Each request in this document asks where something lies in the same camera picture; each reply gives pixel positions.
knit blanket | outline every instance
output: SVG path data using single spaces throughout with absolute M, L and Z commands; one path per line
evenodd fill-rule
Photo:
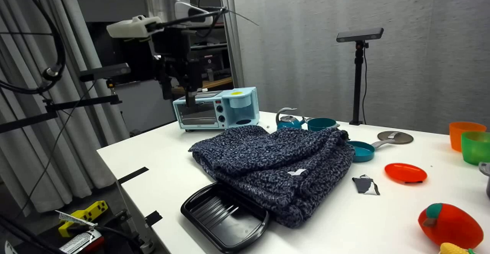
M 189 151 L 205 172 L 273 212 L 278 223 L 300 226 L 347 173 L 354 149 L 348 133 L 260 126 L 231 128 Z

black plastic tray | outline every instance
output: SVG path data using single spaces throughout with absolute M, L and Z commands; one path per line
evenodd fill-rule
M 206 186 L 188 198 L 180 212 L 219 251 L 237 253 L 266 230 L 269 212 L 226 184 Z

yellow power strip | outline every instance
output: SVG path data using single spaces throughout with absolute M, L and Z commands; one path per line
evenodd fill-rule
M 98 202 L 94 202 L 87 209 L 77 210 L 70 215 L 76 217 L 77 219 L 82 219 L 84 221 L 92 222 L 94 219 L 100 216 L 107 209 L 108 207 L 105 201 L 99 200 Z M 65 223 L 62 226 L 60 226 L 60 228 L 58 228 L 58 231 L 60 232 L 61 236 L 65 238 L 71 237 L 70 233 L 68 233 L 68 228 L 72 226 L 74 223 L 69 221 L 64 221 L 64 220 L 62 220 L 61 222 Z

toy kettle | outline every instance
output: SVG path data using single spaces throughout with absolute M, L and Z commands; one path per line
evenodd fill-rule
M 277 114 L 276 114 L 276 124 L 277 128 L 283 128 L 283 127 L 292 127 L 292 128 L 299 128 L 301 129 L 301 125 L 305 123 L 305 118 L 303 117 L 303 120 L 301 122 L 296 119 L 293 116 L 287 115 L 287 116 L 282 116 L 281 119 L 279 119 L 279 114 L 284 111 L 290 111 L 290 110 L 296 110 L 297 108 L 290 108 L 290 107 L 284 107 L 280 109 Z

orange cup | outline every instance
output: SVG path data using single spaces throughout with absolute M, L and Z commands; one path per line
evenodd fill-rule
M 486 131 L 487 127 L 472 122 L 453 122 L 449 124 L 449 137 L 451 139 L 451 148 L 461 152 L 461 135 L 467 131 Z

